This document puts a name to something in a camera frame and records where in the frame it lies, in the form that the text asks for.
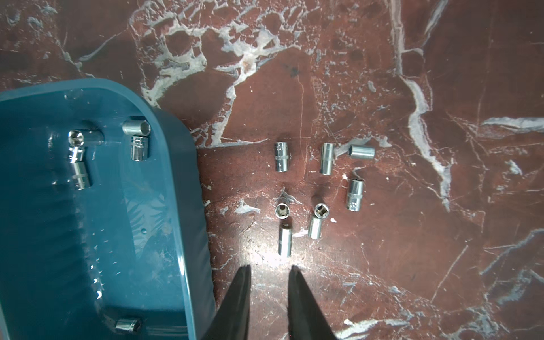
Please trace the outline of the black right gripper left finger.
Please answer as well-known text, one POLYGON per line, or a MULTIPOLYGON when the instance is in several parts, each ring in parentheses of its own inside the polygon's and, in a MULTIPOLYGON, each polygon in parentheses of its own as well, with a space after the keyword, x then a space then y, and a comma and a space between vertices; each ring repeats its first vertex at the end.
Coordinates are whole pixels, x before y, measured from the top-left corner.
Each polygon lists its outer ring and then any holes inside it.
POLYGON ((203 339, 248 339, 251 286, 251 266, 241 266, 203 339))

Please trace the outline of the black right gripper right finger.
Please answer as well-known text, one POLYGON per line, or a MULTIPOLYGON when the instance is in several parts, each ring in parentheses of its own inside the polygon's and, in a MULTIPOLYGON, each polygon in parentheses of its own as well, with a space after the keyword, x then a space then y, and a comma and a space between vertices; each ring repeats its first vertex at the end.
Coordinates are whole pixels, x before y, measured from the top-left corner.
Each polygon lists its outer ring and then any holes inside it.
POLYGON ((289 339, 337 339, 297 266, 288 280, 288 333, 289 339))

